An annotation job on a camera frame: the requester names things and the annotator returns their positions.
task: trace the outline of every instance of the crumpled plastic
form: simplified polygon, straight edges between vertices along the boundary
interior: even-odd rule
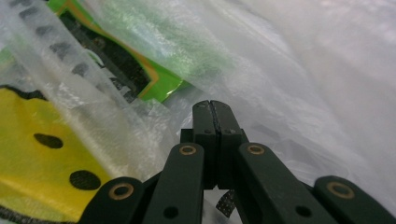
[[[299,179],[346,177],[396,215],[394,3],[80,3],[130,47],[229,104],[250,140]],[[166,103],[173,113],[199,98],[186,94]],[[174,123],[191,123],[181,114]]]
[[[0,30],[15,61],[3,70],[3,84],[40,90],[110,176],[144,181],[161,171],[162,148],[177,141],[163,105],[128,104],[42,1],[2,1]]]

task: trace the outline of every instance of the white plastic bag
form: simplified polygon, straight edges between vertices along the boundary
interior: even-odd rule
[[[250,140],[301,180],[346,177],[396,215],[391,1],[80,2],[113,35],[229,104]]]

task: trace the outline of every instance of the black dot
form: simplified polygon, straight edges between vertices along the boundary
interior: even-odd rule
[[[75,171],[69,181],[76,189],[99,189],[101,186],[99,177],[86,170]]]
[[[166,218],[173,219],[173,218],[177,217],[178,209],[174,206],[169,206],[169,207],[165,208],[165,210],[163,210],[163,215]]]
[[[311,217],[311,210],[305,206],[296,206],[296,212],[302,217]]]
[[[61,148],[64,146],[62,140],[58,137],[46,135],[43,133],[35,133],[34,134],[35,140],[46,147],[50,148]]]

